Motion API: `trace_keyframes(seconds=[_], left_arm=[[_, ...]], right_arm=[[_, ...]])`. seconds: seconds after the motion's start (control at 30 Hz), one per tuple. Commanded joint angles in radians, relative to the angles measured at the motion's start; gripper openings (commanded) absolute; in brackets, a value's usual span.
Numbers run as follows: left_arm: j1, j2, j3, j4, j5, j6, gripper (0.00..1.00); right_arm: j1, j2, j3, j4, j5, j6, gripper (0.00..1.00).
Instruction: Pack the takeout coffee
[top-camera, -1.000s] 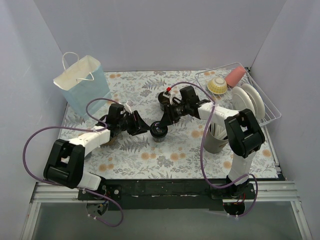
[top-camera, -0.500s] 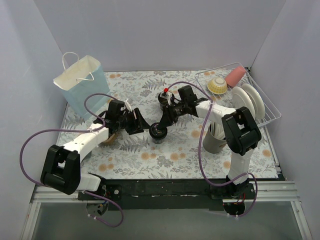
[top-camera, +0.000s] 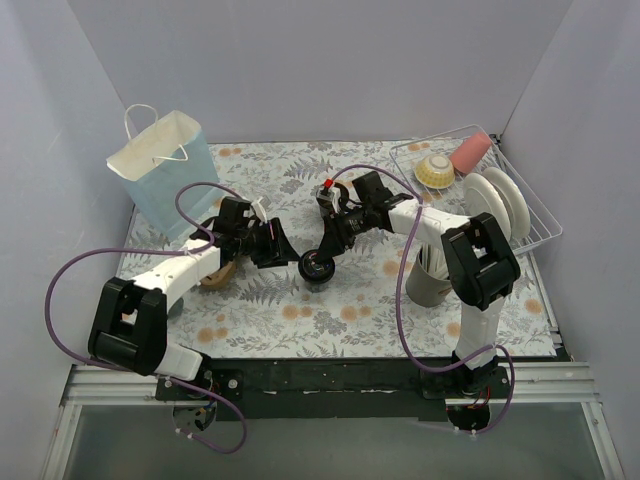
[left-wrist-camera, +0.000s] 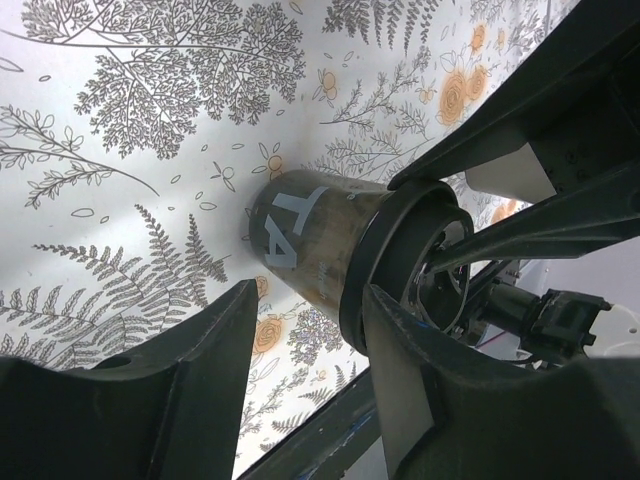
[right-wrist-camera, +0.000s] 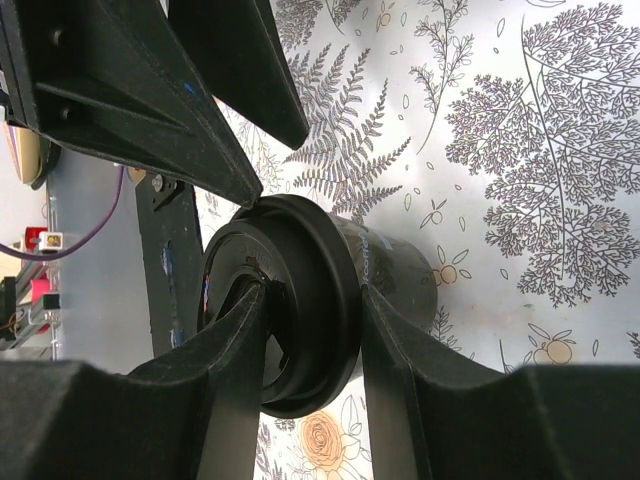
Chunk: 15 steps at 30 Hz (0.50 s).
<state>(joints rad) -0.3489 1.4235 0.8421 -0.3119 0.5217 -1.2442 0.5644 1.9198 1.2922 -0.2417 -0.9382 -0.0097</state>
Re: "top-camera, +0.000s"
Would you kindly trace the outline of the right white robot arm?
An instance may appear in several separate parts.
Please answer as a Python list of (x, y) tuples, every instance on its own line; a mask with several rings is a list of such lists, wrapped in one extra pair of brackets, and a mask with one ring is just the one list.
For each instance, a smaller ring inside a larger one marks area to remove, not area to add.
[(372, 229), (439, 249), (450, 285), (461, 301), (460, 334), (450, 365), (418, 367), (429, 393), (475, 397), (489, 387), (499, 370), (499, 316), (520, 276), (519, 263), (494, 216), (465, 217), (427, 207), (410, 186), (393, 193), (381, 180), (384, 173), (374, 167), (356, 178), (356, 200), (334, 179), (316, 190), (324, 232), (319, 247), (299, 261), (300, 275), (309, 284), (328, 282), (335, 273), (335, 257), (350, 250), (357, 235)]

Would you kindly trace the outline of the black coffee cup lid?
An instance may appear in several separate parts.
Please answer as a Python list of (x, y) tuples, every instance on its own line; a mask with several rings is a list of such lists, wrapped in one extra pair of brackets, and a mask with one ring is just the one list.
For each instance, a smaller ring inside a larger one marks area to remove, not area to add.
[(298, 271), (304, 281), (314, 285), (328, 282), (335, 274), (335, 262), (332, 258), (328, 260), (318, 260), (317, 250), (305, 252), (299, 262)]

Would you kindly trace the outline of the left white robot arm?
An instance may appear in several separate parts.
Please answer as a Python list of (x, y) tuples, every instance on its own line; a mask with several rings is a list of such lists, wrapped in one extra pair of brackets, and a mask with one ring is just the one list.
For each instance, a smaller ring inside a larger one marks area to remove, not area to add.
[(204, 356), (168, 340), (168, 314), (185, 293), (238, 257), (250, 258), (259, 269), (299, 260), (279, 218), (267, 218), (259, 201), (228, 196), (178, 255), (129, 280), (114, 277), (104, 285), (89, 353), (142, 376), (176, 377), (188, 398), (205, 398), (213, 377), (202, 368)]

